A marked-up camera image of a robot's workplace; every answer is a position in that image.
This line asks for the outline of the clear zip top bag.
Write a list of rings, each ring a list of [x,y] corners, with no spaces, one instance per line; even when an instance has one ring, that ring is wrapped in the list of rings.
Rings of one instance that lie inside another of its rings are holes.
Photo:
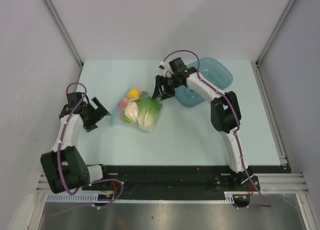
[[[145,132],[152,132],[161,115],[163,104],[146,91],[131,88],[117,102],[109,124],[133,125]]]

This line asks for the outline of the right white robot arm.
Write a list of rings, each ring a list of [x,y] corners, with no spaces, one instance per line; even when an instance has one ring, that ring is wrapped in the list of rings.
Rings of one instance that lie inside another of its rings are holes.
[[[206,80],[199,68],[187,67],[178,57],[169,62],[161,62],[162,75],[155,77],[154,100],[165,100],[175,96],[175,89],[185,86],[204,98],[210,104],[210,121],[216,131],[221,133],[229,157],[229,168],[233,176],[231,186],[242,191],[252,180],[250,165],[244,156],[240,139],[240,120],[242,118],[237,95],[225,92]]]

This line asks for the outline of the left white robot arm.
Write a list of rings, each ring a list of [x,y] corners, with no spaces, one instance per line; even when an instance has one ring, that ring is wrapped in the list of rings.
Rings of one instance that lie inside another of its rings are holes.
[[[77,149],[81,130],[91,132],[97,122],[110,112],[96,98],[92,102],[84,93],[68,93],[67,104],[59,114],[60,129],[58,137],[47,153],[40,157],[40,162],[48,185],[54,194],[66,190],[79,189],[93,183],[98,189],[105,190],[110,186],[111,178],[104,174],[102,164],[87,165]]]

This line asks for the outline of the green fake lettuce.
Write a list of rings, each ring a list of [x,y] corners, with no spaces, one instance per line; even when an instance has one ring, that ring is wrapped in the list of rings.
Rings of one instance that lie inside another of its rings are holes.
[[[137,103],[138,125],[143,131],[151,132],[158,121],[163,105],[157,99],[150,96],[142,97]]]

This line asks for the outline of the red fake pepper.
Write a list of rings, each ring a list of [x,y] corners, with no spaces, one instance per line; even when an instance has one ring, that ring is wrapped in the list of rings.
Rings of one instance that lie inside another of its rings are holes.
[[[119,106],[121,109],[123,109],[123,108],[125,108],[125,107],[127,106],[128,101],[129,101],[128,98],[123,98],[123,99],[119,102],[118,106]]]

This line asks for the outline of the yellow fake lemon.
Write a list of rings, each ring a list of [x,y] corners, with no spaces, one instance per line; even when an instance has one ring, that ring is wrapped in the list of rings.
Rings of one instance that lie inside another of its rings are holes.
[[[138,89],[131,89],[128,92],[128,98],[129,99],[136,99],[140,97],[141,92]]]

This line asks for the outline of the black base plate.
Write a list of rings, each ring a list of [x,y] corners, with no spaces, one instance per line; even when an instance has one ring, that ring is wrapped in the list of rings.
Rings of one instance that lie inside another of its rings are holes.
[[[253,193],[260,189],[249,168],[234,173],[228,166],[104,165],[104,179],[117,179],[121,200],[221,200],[225,192]]]

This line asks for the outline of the aluminium frame rail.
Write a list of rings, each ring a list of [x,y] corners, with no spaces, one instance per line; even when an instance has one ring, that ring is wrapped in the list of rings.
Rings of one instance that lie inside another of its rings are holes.
[[[200,188],[212,192],[246,192],[258,188],[262,193],[303,193],[307,191],[301,173],[255,173],[251,179],[238,180],[230,173],[118,173],[110,178],[120,180],[126,192],[138,187]]]

